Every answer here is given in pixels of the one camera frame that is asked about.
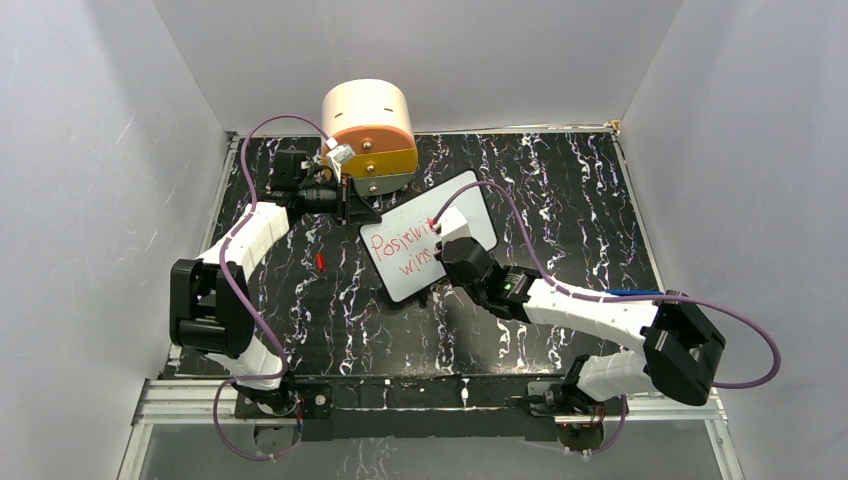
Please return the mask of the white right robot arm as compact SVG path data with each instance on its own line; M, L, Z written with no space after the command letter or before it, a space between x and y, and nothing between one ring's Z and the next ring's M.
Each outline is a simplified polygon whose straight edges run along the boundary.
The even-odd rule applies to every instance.
M495 317L570 328L621 346L615 354L575 359L562 385L571 411L587 414L613 397L648 392L690 406L706 403L726 340L699 307L615 295L580 300L537 270L499 265L473 238L437 247L451 285Z

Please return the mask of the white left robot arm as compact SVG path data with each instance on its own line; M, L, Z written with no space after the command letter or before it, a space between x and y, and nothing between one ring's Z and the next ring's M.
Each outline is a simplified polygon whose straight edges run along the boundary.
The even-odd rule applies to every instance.
M176 261L171 269L172 343L217 362L235 385L259 391L260 403L275 416L294 411L299 391L284 380L288 366L281 342L266 347L256 335L270 327L250 299L248 281L305 215L326 215L341 226L379 223L379 214L342 170L353 158L347 144L331 148L322 164L300 150L277 155L268 190L255 196L212 247L194 259Z

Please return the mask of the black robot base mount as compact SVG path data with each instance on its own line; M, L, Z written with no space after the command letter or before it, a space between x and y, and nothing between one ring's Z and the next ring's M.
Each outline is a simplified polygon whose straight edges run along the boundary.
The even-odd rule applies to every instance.
M293 426L307 442L394 437L517 437L592 449L607 409L573 408L554 375L307 377L288 375L278 393L239 388L235 417Z

